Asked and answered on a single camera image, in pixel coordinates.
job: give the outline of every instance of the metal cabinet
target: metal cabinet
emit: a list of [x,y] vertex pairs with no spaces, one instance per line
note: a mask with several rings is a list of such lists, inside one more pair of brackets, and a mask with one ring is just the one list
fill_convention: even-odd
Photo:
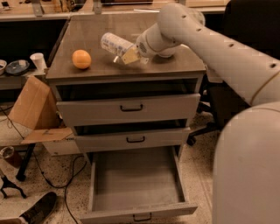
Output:
[[[135,41],[156,17],[72,17],[46,76],[66,126],[92,165],[83,223],[145,222],[192,214],[197,207],[187,200],[179,155],[200,99],[202,61],[180,46],[169,59],[125,66],[99,47],[105,32]],[[87,50],[91,67],[75,68],[69,49]]]

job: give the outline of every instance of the white cup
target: white cup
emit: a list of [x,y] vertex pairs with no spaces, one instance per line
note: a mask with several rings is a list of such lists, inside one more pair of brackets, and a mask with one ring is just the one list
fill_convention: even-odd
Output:
[[33,61],[35,67],[39,71],[44,71],[44,69],[46,68],[46,62],[45,62],[44,54],[43,53],[35,52],[34,54],[32,54],[30,56],[30,59]]

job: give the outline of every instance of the black chair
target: black chair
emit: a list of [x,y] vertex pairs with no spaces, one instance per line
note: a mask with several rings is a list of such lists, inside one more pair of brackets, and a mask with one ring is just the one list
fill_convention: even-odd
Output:
[[[279,9],[279,0],[231,0],[223,16],[221,33],[280,59]],[[210,111],[214,122],[208,123],[204,129],[192,132],[187,139],[189,145],[195,144],[195,137],[198,135],[222,130],[233,116],[249,107],[226,83],[212,84],[206,80],[203,87],[206,87],[210,108],[201,102],[198,112]]]

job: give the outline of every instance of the black cable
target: black cable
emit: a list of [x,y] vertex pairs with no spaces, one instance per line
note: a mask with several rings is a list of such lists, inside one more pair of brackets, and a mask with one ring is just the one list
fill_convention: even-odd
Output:
[[[0,106],[0,109],[1,109],[2,113],[5,114],[5,116],[7,117],[7,119],[10,121],[11,125],[12,125],[12,126],[14,127],[14,129],[17,131],[17,133],[18,133],[23,139],[25,139],[25,138],[23,137],[23,135],[20,133],[20,131],[16,128],[16,126],[14,125],[14,123],[12,122],[12,120],[11,120],[11,119],[8,117],[8,115],[5,113],[5,110],[11,109],[11,108],[12,108],[12,107],[6,108],[6,109],[2,109],[2,107]],[[74,218],[74,216],[72,215],[72,213],[71,213],[71,211],[70,211],[70,209],[69,209],[69,207],[68,207],[68,204],[67,204],[67,188],[68,188],[69,185],[71,184],[73,178],[76,177],[76,176],[86,167],[87,161],[85,161],[85,164],[74,174],[74,164],[75,164],[75,161],[76,161],[78,158],[83,158],[83,156],[78,156],[78,157],[76,157],[76,158],[74,159],[73,165],[72,165],[72,177],[68,180],[68,182],[67,182],[65,185],[56,186],[56,185],[53,185],[53,183],[52,183],[49,179],[47,179],[47,178],[45,177],[45,174],[44,174],[44,172],[42,171],[42,169],[41,169],[41,167],[40,167],[40,165],[39,165],[39,161],[37,160],[37,157],[36,157],[36,155],[35,155],[34,152],[33,152],[33,156],[35,157],[35,160],[36,160],[36,162],[37,162],[38,168],[40,169],[41,174],[42,174],[43,178],[45,179],[46,183],[47,183],[49,186],[53,187],[53,188],[57,188],[57,189],[65,188],[65,190],[64,190],[64,201],[65,201],[65,204],[66,204],[67,211],[69,212],[69,214],[71,215],[71,217],[72,217],[72,219],[75,221],[75,223],[78,224],[78,221],[77,221],[77,220]]]
[[40,165],[39,165],[39,161],[37,160],[37,157],[35,155],[35,153],[33,152],[33,155],[35,157],[35,160],[37,162],[37,165],[38,165],[38,168],[40,169],[41,171],[41,174],[43,176],[43,178],[45,179],[46,183],[53,187],[53,188],[57,188],[57,189],[61,189],[61,188],[65,188],[64,190],[64,201],[65,201],[65,204],[66,204],[66,208],[67,208],[67,211],[69,212],[69,214],[71,215],[72,219],[75,221],[76,224],[78,224],[78,221],[74,218],[73,214],[71,213],[69,207],[68,207],[68,204],[67,204],[67,188],[70,186],[72,180],[74,179],[74,177],[76,177],[85,167],[86,167],[86,164],[87,164],[87,161],[85,161],[85,164],[76,172],[74,173],[74,165],[75,165],[75,162],[78,158],[83,158],[83,156],[78,156],[76,157],[74,160],[73,160],[73,165],[72,165],[72,177],[68,180],[68,182],[65,184],[65,185],[60,185],[60,186],[56,186],[56,185],[53,185],[53,183],[48,179],[46,178],[44,172],[42,171]]
[[4,110],[2,107],[0,107],[0,109],[1,109],[2,113],[5,114],[5,116],[7,117],[7,119],[8,119],[9,122],[11,123],[12,127],[14,127],[14,129],[15,129],[15,130],[17,131],[17,133],[22,137],[22,139],[25,139],[25,138],[23,137],[23,135],[19,132],[19,130],[17,129],[17,127],[14,125],[13,121],[8,117],[8,115],[6,114],[5,110]]

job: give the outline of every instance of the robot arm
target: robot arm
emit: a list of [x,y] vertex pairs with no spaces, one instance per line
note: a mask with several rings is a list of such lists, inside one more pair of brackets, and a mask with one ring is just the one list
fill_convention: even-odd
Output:
[[221,132],[213,168],[213,224],[279,223],[280,61],[204,27],[171,3],[137,40],[144,57],[189,46],[254,106]]
[[279,60],[207,29],[179,3],[165,5],[157,23],[136,42],[144,57],[180,44],[189,46],[249,105],[280,101]]

